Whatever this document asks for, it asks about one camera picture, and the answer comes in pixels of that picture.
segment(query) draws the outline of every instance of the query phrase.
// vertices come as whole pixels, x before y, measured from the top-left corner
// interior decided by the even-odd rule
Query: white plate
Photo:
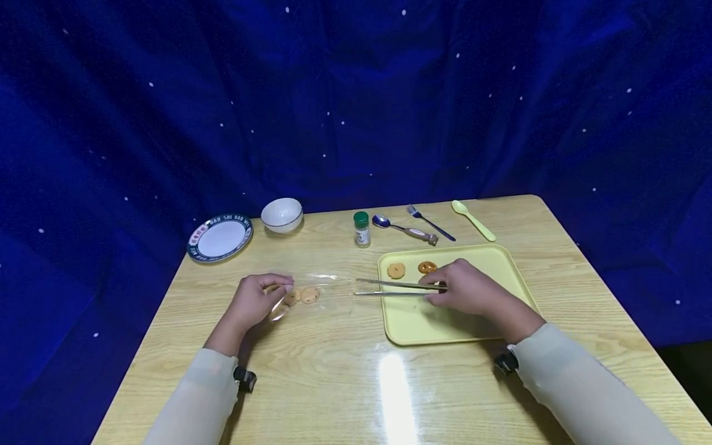
[[[214,263],[241,251],[252,238],[252,221],[240,214],[211,218],[188,240],[188,255],[199,263]]]

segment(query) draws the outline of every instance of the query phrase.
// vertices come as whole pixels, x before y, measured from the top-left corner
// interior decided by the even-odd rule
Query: white sleeve
[[[576,444],[679,444],[630,388],[554,325],[513,351],[524,386]]]
[[[201,349],[151,426],[144,445],[217,445],[237,401],[235,357]]]

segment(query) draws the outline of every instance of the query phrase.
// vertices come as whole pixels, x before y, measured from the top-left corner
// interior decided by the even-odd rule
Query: wooden table
[[[545,318],[630,386],[683,443],[712,444],[707,421],[541,199],[466,204],[512,253]],[[449,203],[418,209],[459,245],[487,242]],[[403,206],[367,211],[428,229]],[[567,443],[516,376],[493,373],[502,342],[403,348],[388,341],[379,300],[351,296],[352,280],[375,278],[386,252],[426,246],[372,228],[372,245],[357,248],[353,214],[309,214],[292,236],[268,233],[257,219],[250,246],[237,257],[213,266],[186,257],[93,443],[140,443],[239,279],[268,271],[291,272],[297,285],[330,284],[316,304],[297,305],[257,344],[249,362],[258,375],[255,392],[238,403],[224,443]]]

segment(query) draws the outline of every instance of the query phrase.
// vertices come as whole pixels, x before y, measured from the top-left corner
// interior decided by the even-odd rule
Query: hand
[[[419,283],[438,281],[447,284],[447,292],[428,294],[425,298],[433,306],[487,317],[509,343],[519,343],[546,323],[522,300],[463,259],[425,275]]]
[[[265,294],[264,289],[272,285],[279,287]],[[230,306],[203,347],[228,357],[237,357],[247,330],[264,320],[272,308],[291,292],[293,285],[292,277],[276,273],[242,278]]]
[[[426,299],[433,306],[457,309],[468,314],[486,315],[497,300],[512,296],[492,278],[462,258],[428,273],[420,284],[445,282],[447,292],[431,293]]]
[[[265,294],[265,288],[279,287]],[[279,301],[292,291],[294,280],[290,276],[265,273],[263,275],[248,275],[240,280],[235,296],[225,312],[225,318],[242,328],[245,332],[272,311]]]

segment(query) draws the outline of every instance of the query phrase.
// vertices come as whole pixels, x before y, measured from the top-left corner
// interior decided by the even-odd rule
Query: metal spoon
[[[477,228],[477,230],[480,231],[482,236],[487,238],[487,241],[490,241],[491,243],[496,241],[497,238],[494,236],[494,234],[492,232],[490,232],[490,230],[487,229],[484,224],[482,224],[480,221],[478,221],[477,218],[472,216],[472,214],[467,209],[467,207],[465,207],[465,204],[462,204],[460,201],[455,199],[454,201],[451,202],[451,205],[452,205],[452,209],[455,211],[455,213],[459,213],[460,215],[466,216],[467,219],[469,219],[470,222],[472,224],[474,224],[474,226]]]
[[[400,230],[404,234],[410,235],[413,238],[421,239],[422,241],[426,241],[428,244],[431,246],[435,246],[438,244],[438,236],[435,234],[426,234],[422,230],[418,229],[407,229],[405,227],[401,226],[396,226],[395,224],[391,224],[391,221],[386,218],[385,216],[381,214],[375,214],[373,216],[373,224],[378,227],[392,227],[394,229]]]

